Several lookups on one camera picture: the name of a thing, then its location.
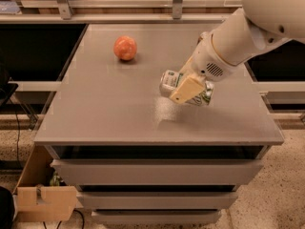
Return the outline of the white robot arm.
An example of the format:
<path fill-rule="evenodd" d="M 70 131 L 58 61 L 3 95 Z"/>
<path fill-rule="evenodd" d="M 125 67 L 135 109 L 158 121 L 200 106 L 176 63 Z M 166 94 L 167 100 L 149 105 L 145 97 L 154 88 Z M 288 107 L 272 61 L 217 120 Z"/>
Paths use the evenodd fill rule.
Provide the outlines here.
<path fill-rule="evenodd" d="M 242 7 L 206 33 L 182 74 L 170 100 L 182 104 L 234 72 L 249 59 L 290 40 L 305 39 L 305 0 L 241 0 Z"/>

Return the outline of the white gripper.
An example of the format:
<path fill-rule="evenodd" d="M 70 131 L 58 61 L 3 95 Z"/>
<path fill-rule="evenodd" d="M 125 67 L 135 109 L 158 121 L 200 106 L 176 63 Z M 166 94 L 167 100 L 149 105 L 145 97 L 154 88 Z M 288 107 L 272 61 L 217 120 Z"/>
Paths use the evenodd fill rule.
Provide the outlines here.
<path fill-rule="evenodd" d="M 170 100 L 174 103 L 185 103 L 206 89 L 200 78 L 190 74 L 193 70 L 199 75 L 205 75 L 209 81 L 218 82 L 233 74 L 236 67 L 226 63 L 216 53 L 213 47 L 213 35 L 210 32 L 202 32 L 192 57 L 179 70 L 187 76 L 181 78 L 170 95 Z"/>

